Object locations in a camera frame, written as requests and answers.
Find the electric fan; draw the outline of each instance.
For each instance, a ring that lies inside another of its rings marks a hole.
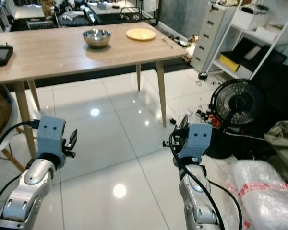
[[[220,152],[218,147],[224,130],[250,124],[264,110],[265,105],[265,92],[250,80],[233,79],[220,85],[211,97],[209,108],[220,119],[221,126],[214,129],[206,154],[218,159],[229,157],[228,153]]]

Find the round wooden board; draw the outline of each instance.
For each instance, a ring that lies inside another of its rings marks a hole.
[[[138,41],[148,41],[155,38],[156,33],[154,31],[143,29],[143,28],[134,28],[126,32],[127,37],[138,40]]]

